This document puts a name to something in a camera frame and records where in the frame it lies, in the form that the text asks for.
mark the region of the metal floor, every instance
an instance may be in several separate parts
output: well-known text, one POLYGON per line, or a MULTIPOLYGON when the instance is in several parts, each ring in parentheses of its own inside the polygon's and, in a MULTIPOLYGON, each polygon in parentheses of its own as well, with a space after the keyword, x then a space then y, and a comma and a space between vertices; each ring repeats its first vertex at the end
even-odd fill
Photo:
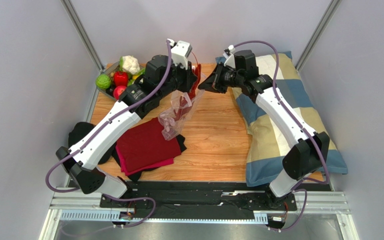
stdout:
MULTIPOLYGON (((288 215, 289 226, 297 216, 288 215)), ((104 221, 65 221, 59 227, 69 234, 85 234, 110 226, 104 221)), ((60 232, 55 240, 70 240, 72 237, 60 232)), ((143 223, 139 226, 120 229, 111 228, 93 235, 78 237, 82 240, 342 240, 342 233, 335 214, 304 215, 290 231, 277 233, 266 226, 256 224, 200 224, 200 223, 143 223)))

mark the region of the metal pole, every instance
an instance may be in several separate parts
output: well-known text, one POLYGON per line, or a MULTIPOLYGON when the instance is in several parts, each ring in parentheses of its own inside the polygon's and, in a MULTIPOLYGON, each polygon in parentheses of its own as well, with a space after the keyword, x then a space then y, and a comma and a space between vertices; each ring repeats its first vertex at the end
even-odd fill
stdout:
POLYGON ((327 27, 328 23, 330 22, 331 18, 333 17, 341 2, 342 0, 331 0, 331 2, 329 3, 328 8, 326 9, 319 24, 313 32, 313 35, 307 43, 306 48, 304 48, 303 53, 298 59, 297 65, 295 66, 295 69, 297 69, 298 72, 303 69, 303 66, 308 60, 312 50, 314 49, 316 43, 318 42, 319 38, 321 37, 322 33, 324 32, 325 28, 327 27))
POLYGON ((84 29, 83 24, 81 23, 80 18, 78 17, 78 14, 75 11, 75 8, 71 0, 60 0, 60 1, 62 2, 66 12, 68 13, 70 19, 72 20, 73 25, 78 31, 78 34, 82 39, 82 42, 84 43, 85 48, 87 48, 87 51, 91 56, 91 59, 93 60, 94 64, 99 69, 99 71, 102 73, 103 70, 105 69, 105 66, 102 64, 102 61, 100 60, 98 53, 96 52, 96 49, 93 47, 93 44, 90 41, 90 38, 87 35, 86 30, 84 29))

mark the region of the green ball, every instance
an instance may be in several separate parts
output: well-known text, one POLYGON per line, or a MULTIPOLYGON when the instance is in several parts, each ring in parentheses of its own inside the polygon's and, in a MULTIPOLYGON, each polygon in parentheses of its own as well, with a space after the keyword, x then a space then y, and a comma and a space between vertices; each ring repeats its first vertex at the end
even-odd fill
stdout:
POLYGON ((101 74, 96 78, 96 86, 106 90, 111 87, 111 78, 106 74, 101 74))

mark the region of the red object in bag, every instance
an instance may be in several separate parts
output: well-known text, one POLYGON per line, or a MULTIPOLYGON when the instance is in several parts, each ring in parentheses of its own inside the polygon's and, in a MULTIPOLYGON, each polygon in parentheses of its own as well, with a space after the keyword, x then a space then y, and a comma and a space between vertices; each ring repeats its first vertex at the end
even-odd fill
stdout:
MULTIPOLYGON (((193 84, 192 86, 192 89, 190 90, 190 92, 187 93, 187 95, 189 96, 189 98, 192 100, 193 98, 195 98, 196 96, 196 89, 198 87, 198 85, 200 84, 201 82, 201 64, 198 64, 197 67, 195 68, 195 70, 193 71, 193 73, 197 76, 197 80, 196 82, 193 84)), ((188 105, 188 101, 186 99, 184 99, 183 97, 180 98, 180 108, 181 107, 184 107, 184 106, 187 106, 188 105)), ((187 106, 185 108, 182 109, 182 111, 178 111, 178 112, 175 112, 175 117, 173 118, 175 121, 178 121, 183 115, 189 113, 189 111, 192 109, 192 106, 187 106)))

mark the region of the toy vegetable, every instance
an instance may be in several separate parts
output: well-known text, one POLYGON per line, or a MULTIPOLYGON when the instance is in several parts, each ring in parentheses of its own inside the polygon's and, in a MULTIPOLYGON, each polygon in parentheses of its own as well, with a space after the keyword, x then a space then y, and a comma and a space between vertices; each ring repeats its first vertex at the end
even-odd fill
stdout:
POLYGON ((129 75, 126 72, 117 71, 113 75, 113 83, 115 86, 126 86, 129 83, 129 75))
POLYGON ((111 78, 108 75, 101 74, 96 78, 96 85, 100 89, 108 89, 111 86, 111 78))
POLYGON ((140 71, 139 61, 133 56, 122 56, 119 59, 119 70, 135 75, 140 71))

